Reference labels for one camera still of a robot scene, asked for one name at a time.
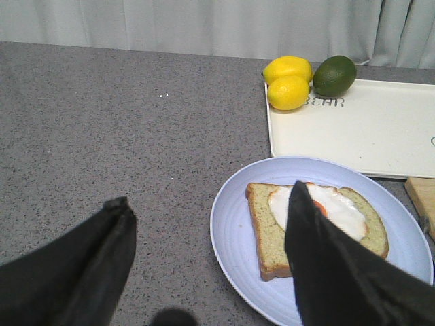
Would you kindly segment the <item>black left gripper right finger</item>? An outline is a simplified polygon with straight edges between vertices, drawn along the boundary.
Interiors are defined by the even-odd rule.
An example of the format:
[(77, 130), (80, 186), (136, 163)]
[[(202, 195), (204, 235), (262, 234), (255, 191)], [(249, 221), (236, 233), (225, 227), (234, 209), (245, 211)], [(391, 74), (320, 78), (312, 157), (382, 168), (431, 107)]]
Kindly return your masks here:
[(434, 324), (434, 287), (327, 220), (302, 181), (290, 193), (284, 248), (303, 325)]

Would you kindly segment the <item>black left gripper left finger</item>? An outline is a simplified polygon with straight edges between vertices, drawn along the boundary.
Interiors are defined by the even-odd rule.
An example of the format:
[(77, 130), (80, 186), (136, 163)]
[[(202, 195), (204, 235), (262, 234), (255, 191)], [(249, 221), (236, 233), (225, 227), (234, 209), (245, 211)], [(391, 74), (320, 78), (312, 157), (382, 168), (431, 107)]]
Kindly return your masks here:
[(1, 266), (2, 325), (108, 325), (136, 250), (125, 197), (65, 235)]

